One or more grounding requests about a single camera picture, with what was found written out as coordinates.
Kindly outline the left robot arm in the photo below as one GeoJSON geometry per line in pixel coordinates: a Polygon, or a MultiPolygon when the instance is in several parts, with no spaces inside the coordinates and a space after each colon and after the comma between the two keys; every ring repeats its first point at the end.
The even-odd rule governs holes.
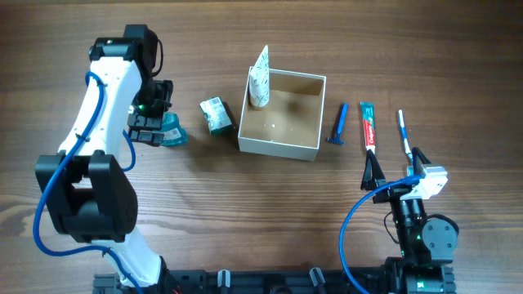
{"type": "Polygon", "coordinates": [[[163,45],[144,24],[119,38],[98,38],[89,51],[87,91],[78,116],[54,155],[41,156],[36,208],[76,252],[99,252],[114,268],[121,293],[178,293],[179,282],[137,228],[138,199],[118,161],[120,144],[158,146],[173,84],[159,79],[163,45]]]}

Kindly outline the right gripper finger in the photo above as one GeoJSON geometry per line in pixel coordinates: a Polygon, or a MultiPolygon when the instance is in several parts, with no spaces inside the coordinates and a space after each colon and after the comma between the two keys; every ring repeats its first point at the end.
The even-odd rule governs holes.
{"type": "Polygon", "coordinates": [[[424,155],[418,147],[412,148],[412,167],[414,175],[421,173],[423,164],[431,164],[431,161],[424,155]]]}
{"type": "Polygon", "coordinates": [[[361,190],[375,190],[376,188],[386,184],[386,177],[378,163],[376,155],[372,150],[366,152],[364,174],[362,177],[360,189],[361,190]]]}

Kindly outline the green white soap packet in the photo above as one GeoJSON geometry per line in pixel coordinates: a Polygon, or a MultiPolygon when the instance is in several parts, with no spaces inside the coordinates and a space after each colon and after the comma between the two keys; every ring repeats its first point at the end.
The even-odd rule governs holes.
{"type": "Polygon", "coordinates": [[[226,103],[220,96],[210,97],[200,102],[199,107],[208,123],[208,130],[211,135],[235,129],[235,123],[229,115],[226,103]]]}

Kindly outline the white leaf-print lotion tube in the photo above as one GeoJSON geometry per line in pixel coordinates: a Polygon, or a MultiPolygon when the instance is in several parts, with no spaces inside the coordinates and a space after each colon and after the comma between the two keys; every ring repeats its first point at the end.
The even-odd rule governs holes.
{"type": "Polygon", "coordinates": [[[270,61],[267,45],[249,71],[249,101],[253,108],[264,109],[270,101],[270,61]]]}

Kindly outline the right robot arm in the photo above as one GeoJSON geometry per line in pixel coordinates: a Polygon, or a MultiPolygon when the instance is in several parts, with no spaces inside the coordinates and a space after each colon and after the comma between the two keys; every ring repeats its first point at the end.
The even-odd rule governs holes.
{"type": "Polygon", "coordinates": [[[415,147],[413,173],[417,183],[388,182],[378,160],[366,154],[361,189],[373,191],[373,203],[389,203],[397,242],[402,254],[388,257],[379,268],[376,293],[444,293],[457,291],[453,269],[459,227],[441,214],[428,215],[423,202],[437,195],[448,182],[448,172],[435,165],[415,147]]]}

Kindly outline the teal mouthwash bottle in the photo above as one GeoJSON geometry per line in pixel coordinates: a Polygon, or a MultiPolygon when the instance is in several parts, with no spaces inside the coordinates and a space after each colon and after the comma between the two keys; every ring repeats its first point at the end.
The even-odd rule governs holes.
{"type": "Polygon", "coordinates": [[[160,132],[163,134],[161,145],[173,147],[188,142],[189,137],[184,128],[181,127],[178,116],[175,113],[166,112],[160,132]]]}

